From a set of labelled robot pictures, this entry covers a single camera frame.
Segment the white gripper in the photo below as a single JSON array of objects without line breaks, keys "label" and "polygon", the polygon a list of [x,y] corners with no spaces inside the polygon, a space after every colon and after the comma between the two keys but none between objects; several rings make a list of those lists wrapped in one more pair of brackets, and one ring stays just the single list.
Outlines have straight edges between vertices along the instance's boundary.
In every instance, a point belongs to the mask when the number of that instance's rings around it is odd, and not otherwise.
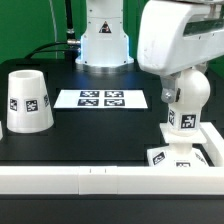
[{"label": "white gripper", "polygon": [[224,0],[146,3],[137,60],[143,71],[161,76],[163,102],[177,101],[180,71],[224,55],[223,5]]}]

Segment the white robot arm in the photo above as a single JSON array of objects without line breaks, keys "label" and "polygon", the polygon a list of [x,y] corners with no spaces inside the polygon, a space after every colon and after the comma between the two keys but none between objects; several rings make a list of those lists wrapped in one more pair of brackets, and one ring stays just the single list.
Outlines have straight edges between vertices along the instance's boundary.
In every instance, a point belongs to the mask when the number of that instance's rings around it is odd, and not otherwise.
[{"label": "white robot arm", "polygon": [[[95,72],[129,65],[123,0],[86,0],[87,28],[79,67]],[[162,100],[176,100],[176,78],[185,69],[224,55],[224,0],[149,0],[142,12],[137,61],[162,81]]]}]

